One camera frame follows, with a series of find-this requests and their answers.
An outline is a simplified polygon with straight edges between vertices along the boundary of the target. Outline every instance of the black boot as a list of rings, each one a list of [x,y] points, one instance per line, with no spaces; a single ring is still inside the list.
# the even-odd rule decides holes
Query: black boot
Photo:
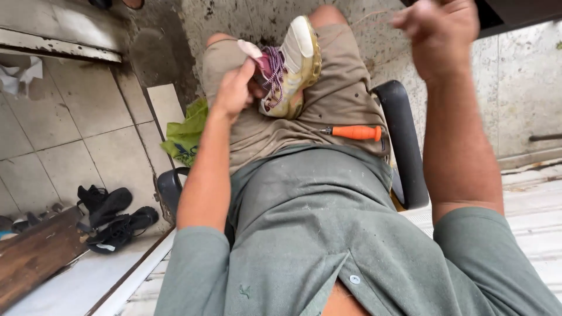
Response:
[[[125,210],[133,200],[133,195],[127,188],[119,188],[110,194],[104,188],[94,185],[86,190],[78,187],[77,205],[84,204],[89,211],[90,227],[98,228],[116,218],[116,213]]]
[[[94,237],[86,240],[86,245],[93,252],[112,254],[131,242],[146,229],[158,221],[158,212],[150,206],[143,206],[136,212],[123,214],[109,224],[104,230]],[[144,229],[140,234],[133,235],[134,231]]]

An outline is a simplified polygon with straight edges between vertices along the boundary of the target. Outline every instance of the khaki shorts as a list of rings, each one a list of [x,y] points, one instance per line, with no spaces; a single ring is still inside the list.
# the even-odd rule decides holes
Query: khaki shorts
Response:
[[[260,114],[257,105],[243,110],[230,135],[230,174],[249,162],[271,155],[288,145],[337,144],[357,147],[375,156],[390,153],[388,129],[382,109],[368,92],[370,76],[348,25],[333,24],[315,29],[322,54],[318,81],[304,90],[304,110],[296,120]],[[209,106],[215,100],[223,75],[240,67],[246,54],[235,40],[213,43],[203,57],[203,90]],[[374,140],[354,140],[314,133],[328,126],[381,126],[386,145]]]

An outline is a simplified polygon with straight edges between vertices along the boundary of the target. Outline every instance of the green polo shirt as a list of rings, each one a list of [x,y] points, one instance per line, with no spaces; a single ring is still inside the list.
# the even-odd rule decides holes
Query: green polo shirt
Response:
[[[316,316],[337,278],[377,316],[562,315],[503,216],[454,210],[432,240],[360,150],[291,146],[231,182],[232,251],[215,229],[178,231],[156,315]]]

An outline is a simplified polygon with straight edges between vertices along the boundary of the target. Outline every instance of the black chair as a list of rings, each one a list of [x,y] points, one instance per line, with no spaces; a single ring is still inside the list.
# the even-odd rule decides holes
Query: black chair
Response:
[[[397,205],[395,201],[396,209],[401,211],[427,206],[429,196],[423,177],[422,156],[406,89],[400,82],[391,80],[374,87],[370,93],[382,106],[388,124],[396,160],[396,164],[392,166],[394,175],[391,192],[398,202]],[[178,211],[179,196],[182,192],[178,175],[188,173],[188,167],[180,167],[166,171],[158,177],[158,191],[174,216]],[[228,221],[225,234],[232,247],[234,230]]]

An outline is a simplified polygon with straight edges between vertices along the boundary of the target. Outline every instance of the person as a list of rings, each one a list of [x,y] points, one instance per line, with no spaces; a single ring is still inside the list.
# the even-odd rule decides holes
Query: person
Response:
[[[474,2],[419,0],[392,20],[411,39],[428,90],[433,240],[392,205],[388,148],[308,133],[386,129],[343,15],[320,6],[308,20],[321,72],[291,120],[250,105],[264,97],[252,79],[256,62],[234,38],[210,38],[203,87],[211,107],[155,314],[562,315],[504,218],[470,69]]]

